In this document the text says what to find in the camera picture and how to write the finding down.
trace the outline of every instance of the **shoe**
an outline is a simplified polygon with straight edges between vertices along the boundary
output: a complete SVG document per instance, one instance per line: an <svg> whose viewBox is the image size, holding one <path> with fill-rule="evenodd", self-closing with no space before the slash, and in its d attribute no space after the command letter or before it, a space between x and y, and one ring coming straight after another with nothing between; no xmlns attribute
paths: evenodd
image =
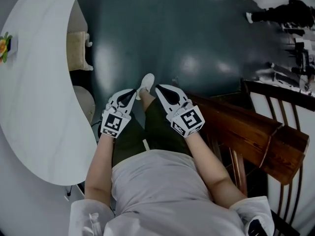
<svg viewBox="0 0 315 236"><path fill-rule="evenodd" d="M154 75L152 73L148 73L146 76L143 77L141 86L137 90L136 100L141 100L139 92L142 88L145 88L148 92L150 92L153 84L154 84Z"/></svg>
<svg viewBox="0 0 315 236"><path fill-rule="evenodd" d="M274 68L274 67L275 67L275 64L272 63L272 62L267 62L267 66L269 66L270 68Z"/></svg>
<svg viewBox="0 0 315 236"><path fill-rule="evenodd" d="M248 22L249 22L250 24L253 23L252 14L251 14L251 13L246 12L246 18L247 18L247 20L248 20Z"/></svg>

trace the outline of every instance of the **person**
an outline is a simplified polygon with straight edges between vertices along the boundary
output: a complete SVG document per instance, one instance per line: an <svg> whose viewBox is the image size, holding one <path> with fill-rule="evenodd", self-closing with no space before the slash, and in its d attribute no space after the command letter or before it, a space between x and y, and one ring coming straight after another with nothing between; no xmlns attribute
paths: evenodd
<svg viewBox="0 0 315 236"><path fill-rule="evenodd" d="M197 132L184 139L173 130L153 84L148 74L137 91L145 130L132 116L115 145L101 135L69 235L272 236L267 198L247 198Z"/></svg>
<svg viewBox="0 0 315 236"><path fill-rule="evenodd" d="M315 10L300 0L289 0L289 4L269 8L267 11L246 13L250 24L259 21L273 21L279 24L289 23L301 28L314 26Z"/></svg>
<svg viewBox="0 0 315 236"><path fill-rule="evenodd" d="M274 63L267 63L275 73L273 79L283 81L293 87L304 91L313 91L315 88L315 69L311 66L306 66L305 71L302 68L292 67L287 69Z"/></svg>

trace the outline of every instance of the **floor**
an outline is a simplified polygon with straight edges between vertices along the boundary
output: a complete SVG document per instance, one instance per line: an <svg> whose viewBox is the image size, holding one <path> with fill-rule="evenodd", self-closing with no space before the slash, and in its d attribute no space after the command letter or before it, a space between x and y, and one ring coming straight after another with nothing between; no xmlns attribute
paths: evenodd
<svg viewBox="0 0 315 236"><path fill-rule="evenodd" d="M151 72L158 84L211 96L237 91L265 62L284 63L279 26L249 24L251 0L78 0L94 45L93 95L137 88Z"/></svg>

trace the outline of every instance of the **dark green pants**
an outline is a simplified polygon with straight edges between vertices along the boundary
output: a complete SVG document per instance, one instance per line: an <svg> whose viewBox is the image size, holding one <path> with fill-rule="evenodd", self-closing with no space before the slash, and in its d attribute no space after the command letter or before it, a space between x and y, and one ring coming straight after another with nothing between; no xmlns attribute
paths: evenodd
<svg viewBox="0 0 315 236"><path fill-rule="evenodd" d="M130 122L116 139L112 167L146 151L144 139L147 140L150 149L174 151L191 156L184 138L171 128L165 117L166 112L157 99L146 110L145 130L134 115L131 115Z"/></svg>

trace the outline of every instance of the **white t-shirt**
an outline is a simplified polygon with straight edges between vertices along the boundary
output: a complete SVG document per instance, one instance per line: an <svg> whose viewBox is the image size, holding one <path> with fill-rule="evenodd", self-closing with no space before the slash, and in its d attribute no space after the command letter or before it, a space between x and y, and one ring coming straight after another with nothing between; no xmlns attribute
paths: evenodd
<svg viewBox="0 0 315 236"><path fill-rule="evenodd" d="M151 150L113 168L116 217L103 203L76 201L71 206L70 236L244 236L254 221L265 235L274 224L266 197L242 200L230 209L211 201L193 159Z"/></svg>

